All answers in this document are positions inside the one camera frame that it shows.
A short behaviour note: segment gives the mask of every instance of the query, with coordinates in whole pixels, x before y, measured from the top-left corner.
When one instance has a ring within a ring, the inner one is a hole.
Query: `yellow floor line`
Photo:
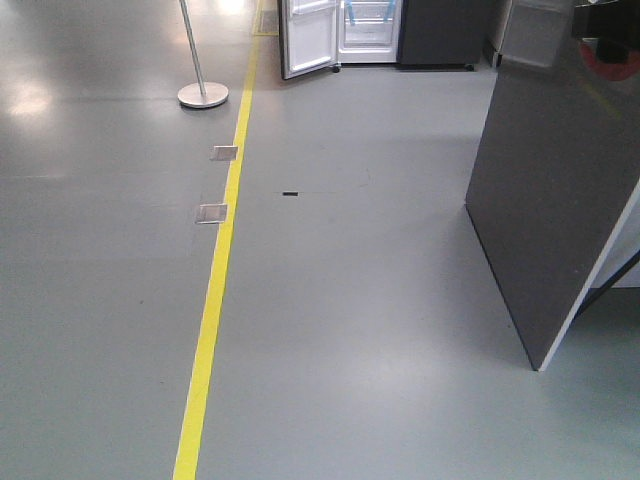
[[[258,0],[258,2],[256,3],[256,13],[253,17],[253,29],[251,33],[255,37],[277,37],[278,36],[277,31],[276,32],[260,31],[260,20],[262,19],[262,15],[265,12],[263,2],[264,0]]]
[[[218,327],[222,315],[222,300],[227,282],[227,270],[231,243],[233,240],[233,225],[240,191],[240,174],[242,173],[242,161],[244,159],[244,147],[247,138],[249,115],[253,102],[253,88],[256,81],[258,64],[258,51],[260,38],[255,37],[249,57],[249,67],[244,82],[238,123],[234,137],[234,144],[238,146],[238,156],[231,162],[227,178],[227,186],[224,194],[224,203],[227,204],[227,219],[220,225],[216,246],[211,266],[211,276],[202,314],[200,335],[196,347],[196,355],[191,373],[191,384],[187,397],[187,405],[182,422],[180,443],[176,455],[176,464],[173,470],[173,480],[195,480],[198,469],[198,457],[202,440],[202,429],[207,410],[207,398],[209,385],[213,371],[213,359],[215,354]]]

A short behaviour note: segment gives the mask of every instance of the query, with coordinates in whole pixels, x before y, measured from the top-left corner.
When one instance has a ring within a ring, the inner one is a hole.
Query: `gray floor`
[[[1,478],[171,475],[253,10],[190,4],[212,112],[175,102],[177,2],[0,6]],[[494,74],[277,61],[262,39],[198,478],[634,478],[638,291],[531,372],[464,212]]]

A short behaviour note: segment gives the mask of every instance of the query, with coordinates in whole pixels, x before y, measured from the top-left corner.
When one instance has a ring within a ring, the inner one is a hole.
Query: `black refrigerator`
[[[404,0],[400,67],[478,63],[493,0]]]

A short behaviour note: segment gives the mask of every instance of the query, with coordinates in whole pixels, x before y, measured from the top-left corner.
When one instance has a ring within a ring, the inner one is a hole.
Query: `stanchion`
[[[200,70],[198,52],[196,51],[196,44],[193,40],[193,31],[191,30],[191,21],[189,20],[189,12],[187,11],[186,0],[180,0],[180,8],[182,9],[184,26],[187,29],[189,48],[191,48],[191,57],[193,58],[193,66],[196,69],[196,77],[198,77],[198,83],[192,83],[191,85],[187,85],[186,87],[182,88],[178,92],[178,100],[185,107],[216,107],[227,101],[227,98],[229,98],[229,89],[220,83],[204,82],[202,80],[202,70]]]

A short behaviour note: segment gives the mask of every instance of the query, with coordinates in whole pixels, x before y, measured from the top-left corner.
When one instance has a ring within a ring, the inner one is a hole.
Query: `refrigerator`
[[[494,0],[405,0],[399,66],[472,70],[493,5]]]
[[[394,63],[402,0],[278,0],[282,78],[342,63]]]

